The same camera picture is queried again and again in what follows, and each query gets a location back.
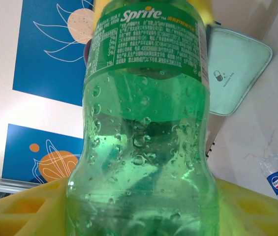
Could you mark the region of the aluminium left frame post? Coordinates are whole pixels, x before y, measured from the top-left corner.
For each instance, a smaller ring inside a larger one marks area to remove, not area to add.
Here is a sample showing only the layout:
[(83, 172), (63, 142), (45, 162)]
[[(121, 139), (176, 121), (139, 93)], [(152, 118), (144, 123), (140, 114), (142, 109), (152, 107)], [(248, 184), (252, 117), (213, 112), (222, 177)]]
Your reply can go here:
[(39, 184), (0, 178), (0, 192), (2, 193), (14, 194), (36, 186), (39, 186)]

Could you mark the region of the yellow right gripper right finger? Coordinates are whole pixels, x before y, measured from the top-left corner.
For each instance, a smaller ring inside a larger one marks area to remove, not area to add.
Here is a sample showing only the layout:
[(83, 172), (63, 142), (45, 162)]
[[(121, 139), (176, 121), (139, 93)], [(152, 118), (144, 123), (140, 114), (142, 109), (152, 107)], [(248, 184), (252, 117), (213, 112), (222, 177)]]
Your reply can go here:
[(278, 200), (216, 178), (220, 236), (278, 236)]

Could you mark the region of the green Sprite bottle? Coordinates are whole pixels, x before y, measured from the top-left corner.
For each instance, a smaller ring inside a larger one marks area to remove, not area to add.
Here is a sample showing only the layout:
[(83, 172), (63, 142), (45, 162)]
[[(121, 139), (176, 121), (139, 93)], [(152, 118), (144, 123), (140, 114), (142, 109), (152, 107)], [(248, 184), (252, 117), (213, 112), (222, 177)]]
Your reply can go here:
[(89, 45), (67, 236), (219, 236), (206, 26), (186, 0), (111, 0)]

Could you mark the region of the mint green zip bag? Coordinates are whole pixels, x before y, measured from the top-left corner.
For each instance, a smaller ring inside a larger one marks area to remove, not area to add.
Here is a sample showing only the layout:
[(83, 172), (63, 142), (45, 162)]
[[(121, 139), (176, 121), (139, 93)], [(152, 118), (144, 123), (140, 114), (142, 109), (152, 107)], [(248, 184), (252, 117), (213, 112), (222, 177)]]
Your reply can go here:
[(272, 56), (272, 49), (255, 38), (213, 27), (208, 50), (210, 113), (233, 114)]

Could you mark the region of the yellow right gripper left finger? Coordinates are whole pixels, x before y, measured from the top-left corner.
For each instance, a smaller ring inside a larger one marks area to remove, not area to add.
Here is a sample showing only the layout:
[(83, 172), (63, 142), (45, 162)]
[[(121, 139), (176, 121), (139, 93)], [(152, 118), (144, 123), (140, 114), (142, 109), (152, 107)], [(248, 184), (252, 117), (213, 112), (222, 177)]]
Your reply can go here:
[(66, 236), (62, 178), (0, 199), (0, 236)]

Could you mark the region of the aluminium left side rail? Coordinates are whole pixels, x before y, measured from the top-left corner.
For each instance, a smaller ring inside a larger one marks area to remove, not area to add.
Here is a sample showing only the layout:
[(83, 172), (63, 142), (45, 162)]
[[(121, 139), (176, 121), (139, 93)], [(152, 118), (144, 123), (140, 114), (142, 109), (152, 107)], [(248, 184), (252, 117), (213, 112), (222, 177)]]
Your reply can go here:
[(209, 158), (212, 148), (215, 145), (216, 137), (218, 132), (216, 130), (211, 131), (207, 129), (206, 131), (206, 158)]

